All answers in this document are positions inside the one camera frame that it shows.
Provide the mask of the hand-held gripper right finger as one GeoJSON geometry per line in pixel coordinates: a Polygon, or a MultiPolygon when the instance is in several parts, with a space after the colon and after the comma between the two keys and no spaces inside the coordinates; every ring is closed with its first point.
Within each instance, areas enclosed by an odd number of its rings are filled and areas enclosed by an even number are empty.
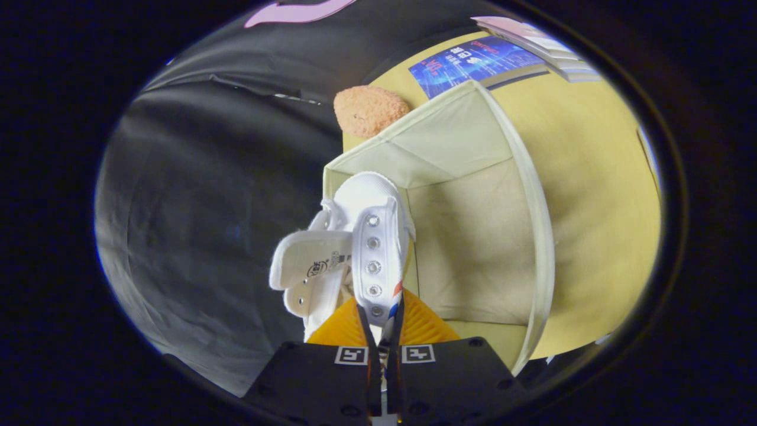
{"type": "Polygon", "coordinates": [[[459,337],[403,291],[387,355],[387,412],[397,424],[489,424],[525,399],[524,386],[487,340],[459,337]]]}

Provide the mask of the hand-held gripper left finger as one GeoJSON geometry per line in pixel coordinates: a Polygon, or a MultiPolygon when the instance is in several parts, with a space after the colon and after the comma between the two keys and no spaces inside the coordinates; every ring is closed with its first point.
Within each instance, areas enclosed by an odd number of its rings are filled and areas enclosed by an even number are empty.
{"type": "Polygon", "coordinates": [[[381,364],[365,310],[350,299],[314,337],[282,343],[244,402],[281,424],[369,425],[381,414],[381,364]]]}

